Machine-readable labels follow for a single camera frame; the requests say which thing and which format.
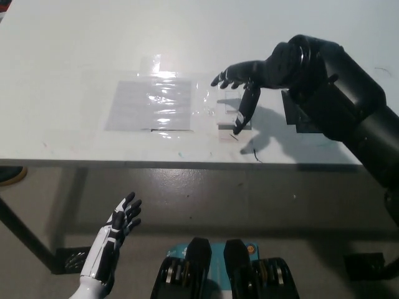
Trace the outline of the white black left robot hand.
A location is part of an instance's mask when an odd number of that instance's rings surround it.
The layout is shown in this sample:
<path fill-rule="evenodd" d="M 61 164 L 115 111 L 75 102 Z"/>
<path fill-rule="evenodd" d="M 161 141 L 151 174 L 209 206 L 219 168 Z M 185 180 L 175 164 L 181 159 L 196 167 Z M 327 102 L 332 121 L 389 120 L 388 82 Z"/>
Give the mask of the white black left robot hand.
<path fill-rule="evenodd" d="M 120 249 L 133 228 L 141 223 L 138 217 L 141 204 L 141 200 L 135 199 L 134 192 L 122 199 L 100 228 L 80 273 L 81 277 L 96 280 L 104 287 L 113 284 Z"/>

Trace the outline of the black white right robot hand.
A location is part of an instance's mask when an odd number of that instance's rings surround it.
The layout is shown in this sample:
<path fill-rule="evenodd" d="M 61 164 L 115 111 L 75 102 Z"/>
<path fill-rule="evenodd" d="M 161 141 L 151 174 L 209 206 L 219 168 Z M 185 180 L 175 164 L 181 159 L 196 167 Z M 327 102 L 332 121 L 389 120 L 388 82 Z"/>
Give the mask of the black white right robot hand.
<path fill-rule="evenodd" d="M 299 71 L 303 51 L 294 44 L 281 42 L 266 60 L 251 60 L 230 65 L 220 72 L 211 82 L 211 86 L 221 89 L 231 87 L 244 88 L 234 122 L 233 134 L 238 135 L 251 120 L 256 109 L 262 88 L 288 88 Z"/>

